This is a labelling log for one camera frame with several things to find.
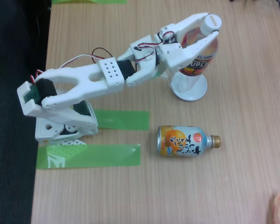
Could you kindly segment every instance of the screw hole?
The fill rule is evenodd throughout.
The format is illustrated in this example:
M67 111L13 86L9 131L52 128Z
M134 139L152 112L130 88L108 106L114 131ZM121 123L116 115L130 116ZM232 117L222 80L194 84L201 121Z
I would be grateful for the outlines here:
M46 125L46 129L47 129L47 130L50 130L51 128L52 128L51 125Z

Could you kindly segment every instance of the dark floor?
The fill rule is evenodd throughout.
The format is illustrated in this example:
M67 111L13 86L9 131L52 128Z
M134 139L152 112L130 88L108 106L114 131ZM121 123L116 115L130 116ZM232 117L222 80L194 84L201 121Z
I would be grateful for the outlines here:
M48 21L35 19L35 9L28 1L0 0L0 224L31 220L35 118L23 115L16 89L36 66L45 67Z

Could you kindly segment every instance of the orange can label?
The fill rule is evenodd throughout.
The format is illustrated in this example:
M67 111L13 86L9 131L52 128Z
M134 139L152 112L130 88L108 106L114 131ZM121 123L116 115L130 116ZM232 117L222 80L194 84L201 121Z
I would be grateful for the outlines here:
M206 147L206 136L199 127L161 126L160 155L198 156Z

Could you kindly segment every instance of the gold bottle cap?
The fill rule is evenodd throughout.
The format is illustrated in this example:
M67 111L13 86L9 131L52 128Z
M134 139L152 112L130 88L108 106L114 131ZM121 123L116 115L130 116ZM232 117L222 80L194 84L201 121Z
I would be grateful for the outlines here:
M210 148L219 148L221 146L221 139L218 135L211 135L212 143Z

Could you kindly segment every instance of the plastic bottle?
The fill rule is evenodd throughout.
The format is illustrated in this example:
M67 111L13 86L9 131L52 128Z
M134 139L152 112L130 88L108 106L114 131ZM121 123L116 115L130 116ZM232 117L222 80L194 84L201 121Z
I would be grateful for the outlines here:
M219 16L209 14L203 20L201 26L196 27L183 38L181 43L183 48L196 43L197 41L207 37L214 31L221 28L222 21ZM206 69L207 65L215 57L218 50L217 38L187 67L181 69L175 74L168 75L169 86L176 92L184 92L190 90L201 73Z

